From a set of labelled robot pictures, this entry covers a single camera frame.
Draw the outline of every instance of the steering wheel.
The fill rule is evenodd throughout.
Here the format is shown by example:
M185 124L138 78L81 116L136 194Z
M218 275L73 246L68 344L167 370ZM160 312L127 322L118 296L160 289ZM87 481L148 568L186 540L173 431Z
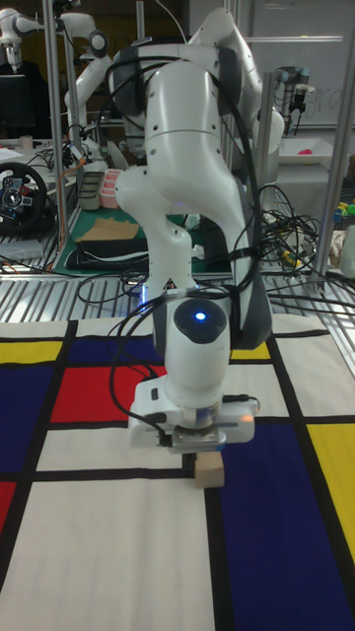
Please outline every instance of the steering wheel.
M40 175L18 162L0 163L0 233L23 235L39 221L46 198Z

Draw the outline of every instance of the pink container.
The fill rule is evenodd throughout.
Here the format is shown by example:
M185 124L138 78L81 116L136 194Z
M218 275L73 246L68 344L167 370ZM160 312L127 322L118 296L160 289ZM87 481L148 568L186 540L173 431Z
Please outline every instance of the pink container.
M107 169L100 191L100 203L103 208L118 208L114 196L114 185L121 173L122 171L120 169Z

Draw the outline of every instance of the red object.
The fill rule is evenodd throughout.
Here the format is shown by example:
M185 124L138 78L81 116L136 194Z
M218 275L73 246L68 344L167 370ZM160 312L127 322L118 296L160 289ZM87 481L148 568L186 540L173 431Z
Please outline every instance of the red object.
M0 533L8 514L16 482L0 482Z
M143 366L136 366L144 374ZM159 375L165 375L163 366L155 366ZM55 401L51 423L80 423L126 421L127 416L114 405L109 392L109 367L67 368ZM114 383L118 401L129 409L134 398L134 390L143 377L124 367L115 371Z

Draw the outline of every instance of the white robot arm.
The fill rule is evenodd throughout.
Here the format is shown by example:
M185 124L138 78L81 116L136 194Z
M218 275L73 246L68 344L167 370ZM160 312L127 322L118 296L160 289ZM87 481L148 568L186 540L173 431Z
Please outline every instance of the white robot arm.
M13 71L17 73L22 65L22 37L44 31L43 22L38 18L32 19L24 16L15 9L3 9L0 11L0 28L2 32L0 43L4 44L8 62ZM112 63L107 55L108 39L104 33L96 29L95 21L91 16L81 13L62 13L60 18L56 18L56 30L70 39L72 37L85 37L89 42L93 60L76 81L80 124L86 127L86 102L104 80L107 69ZM69 93L65 96L65 104L68 110L68 126L70 127L72 112Z
M249 46L238 31L232 14L225 9L212 11L189 43L203 46L225 46L232 48L239 55L243 68L240 112L245 125L252 134L252 142L257 147L262 83ZM269 154L272 154L279 147L283 130L282 116L274 108L271 118Z
M157 444L157 425L161 444L178 453L216 450L253 436L257 401L246 395L226 397L225 378L231 338L232 348L255 348L270 333L271 314L251 227L253 222L257 233L257 212L255 218L250 215L221 155L220 114L229 108L238 117L238 105L255 133L261 84L231 20L224 10L207 19L212 46L202 41L200 30L188 45L128 49L112 67L110 87L118 109L129 116L146 113L147 164L121 174L115 194L147 237L148 298L165 296L154 309L154 330L167 375L136 389L129 420L136 447ZM220 41L228 46L216 46ZM150 75L147 83L143 74ZM255 92L248 89L256 83ZM273 116L277 144L283 121L277 112ZM257 206L256 182L254 194L255 189ZM224 233L233 260L229 292L213 296L196 289L190 237L169 221L171 214L189 213L210 218ZM169 280L177 289L165 294Z

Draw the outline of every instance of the small wooden block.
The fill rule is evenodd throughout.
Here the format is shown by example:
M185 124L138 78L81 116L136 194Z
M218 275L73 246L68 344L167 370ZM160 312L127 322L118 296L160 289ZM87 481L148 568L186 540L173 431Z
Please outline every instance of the small wooden block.
M197 454L194 477L198 489L224 486L224 465L220 452Z

